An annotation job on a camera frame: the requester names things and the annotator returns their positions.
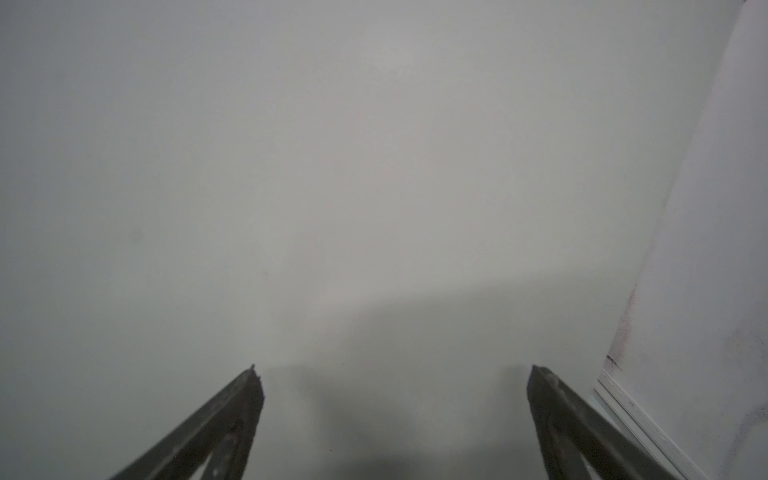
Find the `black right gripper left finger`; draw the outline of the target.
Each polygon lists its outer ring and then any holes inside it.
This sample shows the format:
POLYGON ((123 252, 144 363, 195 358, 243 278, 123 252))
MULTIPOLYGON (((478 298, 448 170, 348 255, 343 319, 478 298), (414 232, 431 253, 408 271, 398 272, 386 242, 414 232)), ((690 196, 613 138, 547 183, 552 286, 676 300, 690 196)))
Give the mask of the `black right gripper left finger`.
POLYGON ((251 366, 114 477, 177 480, 201 471, 203 479, 242 478, 264 401, 251 366))

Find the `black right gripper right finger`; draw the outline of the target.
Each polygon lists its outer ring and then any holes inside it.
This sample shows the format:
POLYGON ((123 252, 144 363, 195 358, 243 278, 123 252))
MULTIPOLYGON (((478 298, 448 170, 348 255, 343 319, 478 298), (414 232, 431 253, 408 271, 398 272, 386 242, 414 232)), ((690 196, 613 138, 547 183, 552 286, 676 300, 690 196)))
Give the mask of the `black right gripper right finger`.
POLYGON ((675 478, 550 369, 534 365, 526 392, 549 478, 675 478))

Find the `grey metal cabinet box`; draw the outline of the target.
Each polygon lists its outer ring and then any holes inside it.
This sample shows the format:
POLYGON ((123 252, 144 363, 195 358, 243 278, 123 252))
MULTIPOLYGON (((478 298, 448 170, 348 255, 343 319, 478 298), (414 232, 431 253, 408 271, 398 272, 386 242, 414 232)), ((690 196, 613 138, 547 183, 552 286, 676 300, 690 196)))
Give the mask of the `grey metal cabinet box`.
POLYGON ((763 1, 741 8, 599 383, 682 477, 766 477, 763 1))

